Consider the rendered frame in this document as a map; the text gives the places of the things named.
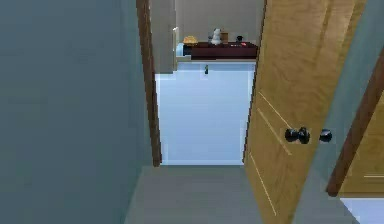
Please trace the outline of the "dark red low cabinet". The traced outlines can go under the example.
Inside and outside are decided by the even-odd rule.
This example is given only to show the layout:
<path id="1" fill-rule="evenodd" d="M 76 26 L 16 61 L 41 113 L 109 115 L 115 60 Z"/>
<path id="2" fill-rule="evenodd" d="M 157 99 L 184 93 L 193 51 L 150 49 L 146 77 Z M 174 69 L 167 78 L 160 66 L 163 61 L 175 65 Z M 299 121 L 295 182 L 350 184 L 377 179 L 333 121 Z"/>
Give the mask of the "dark red low cabinet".
<path id="1" fill-rule="evenodd" d="M 228 42 L 228 44 L 213 45 L 208 42 L 198 42 L 197 44 L 184 44 L 182 53 L 184 56 L 190 55 L 192 60 L 219 60 L 219 59 L 255 59 L 258 46 L 242 42 Z"/>

